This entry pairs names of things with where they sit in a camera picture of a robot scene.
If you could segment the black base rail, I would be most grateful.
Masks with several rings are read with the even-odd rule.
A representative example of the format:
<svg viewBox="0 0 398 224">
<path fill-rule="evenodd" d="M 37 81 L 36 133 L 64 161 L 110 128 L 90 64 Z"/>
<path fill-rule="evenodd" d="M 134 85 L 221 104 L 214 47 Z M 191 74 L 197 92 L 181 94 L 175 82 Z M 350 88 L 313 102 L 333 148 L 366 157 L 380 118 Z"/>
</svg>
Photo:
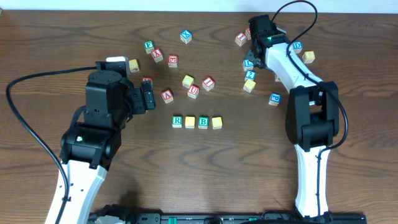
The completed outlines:
<svg viewBox="0 0 398 224">
<path fill-rule="evenodd" d="M 300 218 L 287 212 L 265 212 L 262 215 L 209 214 L 209 215 L 179 215 L 141 213 L 130 216 L 115 213 L 92 214 L 88 223 L 131 223 L 131 224 L 238 224 L 238 223 L 359 223 L 366 224 L 364 215 L 355 214 L 325 214 L 321 217 Z"/>
</svg>

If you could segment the blue L block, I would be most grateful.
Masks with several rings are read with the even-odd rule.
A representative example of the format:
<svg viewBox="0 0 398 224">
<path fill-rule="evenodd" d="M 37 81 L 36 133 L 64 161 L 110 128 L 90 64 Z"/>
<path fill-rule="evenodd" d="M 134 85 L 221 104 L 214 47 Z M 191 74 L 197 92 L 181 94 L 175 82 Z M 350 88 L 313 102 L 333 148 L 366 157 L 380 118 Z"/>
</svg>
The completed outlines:
<svg viewBox="0 0 398 224">
<path fill-rule="evenodd" d="M 243 70 L 246 72 L 248 70 L 252 70 L 254 68 L 254 64 L 248 60 L 248 59 L 244 59 L 243 60 Z"/>
</svg>

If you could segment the green R block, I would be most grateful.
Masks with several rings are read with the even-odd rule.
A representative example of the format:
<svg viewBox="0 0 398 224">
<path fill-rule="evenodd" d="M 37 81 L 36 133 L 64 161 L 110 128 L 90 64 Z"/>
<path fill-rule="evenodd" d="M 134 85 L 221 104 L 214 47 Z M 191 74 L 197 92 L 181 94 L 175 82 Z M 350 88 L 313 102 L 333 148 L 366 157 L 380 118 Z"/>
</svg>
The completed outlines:
<svg viewBox="0 0 398 224">
<path fill-rule="evenodd" d="M 172 116 L 172 127 L 173 128 L 181 128 L 183 124 L 182 116 Z"/>
</svg>

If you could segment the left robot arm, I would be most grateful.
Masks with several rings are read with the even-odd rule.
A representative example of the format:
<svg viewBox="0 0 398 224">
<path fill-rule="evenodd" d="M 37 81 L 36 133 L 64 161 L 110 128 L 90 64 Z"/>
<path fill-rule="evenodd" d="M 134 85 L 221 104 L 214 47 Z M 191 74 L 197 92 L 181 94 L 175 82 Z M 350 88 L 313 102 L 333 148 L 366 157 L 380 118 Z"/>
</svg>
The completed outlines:
<svg viewBox="0 0 398 224">
<path fill-rule="evenodd" d="M 61 139 L 63 170 L 46 223 L 86 223 L 111 161 L 121 146 L 121 131 L 135 114 L 155 108 L 152 82 L 139 87 L 125 74 L 91 73 L 86 104 L 78 108 Z"/>
</svg>

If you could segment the green F block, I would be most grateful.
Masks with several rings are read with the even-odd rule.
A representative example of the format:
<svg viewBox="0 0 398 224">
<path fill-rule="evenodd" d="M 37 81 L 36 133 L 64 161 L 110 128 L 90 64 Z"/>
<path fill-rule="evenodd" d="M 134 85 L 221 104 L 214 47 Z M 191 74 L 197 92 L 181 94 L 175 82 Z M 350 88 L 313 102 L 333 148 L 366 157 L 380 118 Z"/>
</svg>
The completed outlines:
<svg viewBox="0 0 398 224">
<path fill-rule="evenodd" d="M 144 48 L 145 48 L 146 54 L 150 54 L 152 51 L 155 50 L 154 42 L 152 40 L 145 41 Z"/>
</svg>

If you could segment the blue 2 block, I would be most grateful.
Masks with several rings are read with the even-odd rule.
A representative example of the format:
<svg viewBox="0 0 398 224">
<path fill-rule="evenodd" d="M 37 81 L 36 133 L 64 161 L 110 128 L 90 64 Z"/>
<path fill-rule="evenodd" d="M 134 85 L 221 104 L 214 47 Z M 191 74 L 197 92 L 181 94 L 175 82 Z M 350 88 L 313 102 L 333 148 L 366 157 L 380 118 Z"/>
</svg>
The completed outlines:
<svg viewBox="0 0 398 224">
<path fill-rule="evenodd" d="M 255 80 L 256 77 L 256 72 L 253 70 L 247 70 L 245 77 L 244 77 L 244 81 L 246 82 L 247 80 Z"/>
</svg>

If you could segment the yellow O block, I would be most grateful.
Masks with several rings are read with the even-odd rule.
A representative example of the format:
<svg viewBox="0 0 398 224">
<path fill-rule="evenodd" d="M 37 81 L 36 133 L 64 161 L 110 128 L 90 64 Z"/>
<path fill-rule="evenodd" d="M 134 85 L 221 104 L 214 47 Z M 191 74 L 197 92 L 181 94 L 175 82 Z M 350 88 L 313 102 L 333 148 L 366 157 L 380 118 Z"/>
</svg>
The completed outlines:
<svg viewBox="0 0 398 224">
<path fill-rule="evenodd" d="M 213 117 L 211 119 L 213 129 L 221 129 L 223 127 L 222 117 Z"/>
<path fill-rule="evenodd" d="M 185 127 L 187 129 L 193 129 L 195 127 L 195 117 L 194 116 L 186 116 L 185 117 Z"/>
</svg>

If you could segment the red U block left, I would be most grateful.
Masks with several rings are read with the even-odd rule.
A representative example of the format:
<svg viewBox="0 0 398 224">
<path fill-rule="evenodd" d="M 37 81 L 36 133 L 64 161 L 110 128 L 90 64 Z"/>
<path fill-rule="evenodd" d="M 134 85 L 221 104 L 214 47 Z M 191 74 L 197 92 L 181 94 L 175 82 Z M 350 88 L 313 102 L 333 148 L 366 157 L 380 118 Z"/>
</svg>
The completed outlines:
<svg viewBox="0 0 398 224">
<path fill-rule="evenodd" d="M 151 85 L 153 85 L 153 79 L 152 79 L 152 78 L 149 78 L 149 77 L 144 77 L 144 78 L 142 79 L 142 82 L 150 82 Z"/>
</svg>

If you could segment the yellow 8 block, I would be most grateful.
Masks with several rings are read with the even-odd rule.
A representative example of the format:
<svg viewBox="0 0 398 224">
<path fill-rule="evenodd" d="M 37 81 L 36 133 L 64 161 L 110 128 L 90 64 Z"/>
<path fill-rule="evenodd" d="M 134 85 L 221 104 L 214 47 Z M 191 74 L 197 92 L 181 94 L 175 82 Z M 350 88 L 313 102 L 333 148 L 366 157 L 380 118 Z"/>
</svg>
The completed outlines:
<svg viewBox="0 0 398 224">
<path fill-rule="evenodd" d="M 312 63 L 316 59 L 314 51 L 305 51 L 302 55 L 303 63 Z"/>
</svg>

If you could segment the yellow block left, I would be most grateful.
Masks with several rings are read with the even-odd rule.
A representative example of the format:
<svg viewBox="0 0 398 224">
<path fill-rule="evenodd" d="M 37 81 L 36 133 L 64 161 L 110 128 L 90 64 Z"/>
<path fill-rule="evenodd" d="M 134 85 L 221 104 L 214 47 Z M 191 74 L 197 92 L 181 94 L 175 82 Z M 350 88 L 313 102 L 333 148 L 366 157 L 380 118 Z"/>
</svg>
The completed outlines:
<svg viewBox="0 0 398 224">
<path fill-rule="evenodd" d="M 129 69 L 130 69 L 131 73 L 139 71 L 139 64 L 136 59 L 132 59 L 129 61 Z"/>
</svg>

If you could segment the red A block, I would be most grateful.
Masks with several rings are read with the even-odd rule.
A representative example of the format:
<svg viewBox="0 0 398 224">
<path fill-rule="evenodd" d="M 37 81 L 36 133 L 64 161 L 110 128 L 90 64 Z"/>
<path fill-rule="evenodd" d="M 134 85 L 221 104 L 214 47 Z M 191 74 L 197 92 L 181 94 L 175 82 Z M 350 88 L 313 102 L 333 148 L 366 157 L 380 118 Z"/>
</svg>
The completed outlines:
<svg viewBox="0 0 398 224">
<path fill-rule="evenodd" d="M 170 89 L 163 91 L 161 96 L 165 103 L 170 103 L 174 100 L 174 95 Z"/>
</svg>

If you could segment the yellow C block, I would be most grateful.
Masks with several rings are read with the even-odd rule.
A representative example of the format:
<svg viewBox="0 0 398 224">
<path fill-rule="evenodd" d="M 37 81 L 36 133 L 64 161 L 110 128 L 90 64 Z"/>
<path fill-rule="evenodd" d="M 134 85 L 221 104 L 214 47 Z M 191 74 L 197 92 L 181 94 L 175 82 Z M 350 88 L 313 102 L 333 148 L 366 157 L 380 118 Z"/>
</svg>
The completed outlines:
<svg viewBox="0 0 398 224">
<path fill-rule="evenodd" d="M 185 75 L 183 80 L 182 80 L 182 85 L 185 88 L 190 88 L 193 85 L 194 78 L 191 77 L 190 75 Z"/>
</svg>

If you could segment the green B block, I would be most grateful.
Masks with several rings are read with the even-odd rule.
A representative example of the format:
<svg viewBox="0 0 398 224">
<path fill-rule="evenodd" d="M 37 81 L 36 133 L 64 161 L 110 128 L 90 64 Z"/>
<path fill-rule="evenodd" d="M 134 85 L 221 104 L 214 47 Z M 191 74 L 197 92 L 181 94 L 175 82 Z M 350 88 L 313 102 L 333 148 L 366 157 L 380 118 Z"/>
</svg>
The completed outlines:
<svg viewBox="0 0 398 224">
<path fill-rule="evenodd" d="M 200 116 L 198 118 L 198 128 L 199 129 L 208 129 L 209 126 L 209 117 Z"/>
</svg>

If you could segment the red E block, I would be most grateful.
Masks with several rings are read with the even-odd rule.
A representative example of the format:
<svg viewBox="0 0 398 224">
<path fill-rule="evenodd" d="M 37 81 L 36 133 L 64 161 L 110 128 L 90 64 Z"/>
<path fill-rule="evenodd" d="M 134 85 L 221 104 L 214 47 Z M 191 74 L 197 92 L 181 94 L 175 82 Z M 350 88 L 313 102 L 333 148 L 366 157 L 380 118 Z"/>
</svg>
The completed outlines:
<svg viewBox="0 0 398 224">
<path fill-rule="evenodd" d="M 178 56 L 177 55 L 169 55 L 168 56 L 168 66 L 171 68 L 178 67 Z"/>
</svg>

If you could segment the red N block top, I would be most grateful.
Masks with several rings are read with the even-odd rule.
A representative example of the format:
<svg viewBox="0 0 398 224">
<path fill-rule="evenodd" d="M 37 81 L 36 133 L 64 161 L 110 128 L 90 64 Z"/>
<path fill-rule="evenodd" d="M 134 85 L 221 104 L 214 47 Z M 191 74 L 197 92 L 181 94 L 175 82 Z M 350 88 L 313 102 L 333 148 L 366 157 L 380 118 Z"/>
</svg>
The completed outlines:
<svg viewBox="0 0 398 224">
<path fill-rule="evenodd" d="M 249 28 L 247 28 L 247 29 L 245 30 L 245 35 L 246 35 L 246 37 L 247 37 L 248 40 L 251 40 L 251 33 L 250 33 L 250 29 L 249 29 Z"/>
</svg>

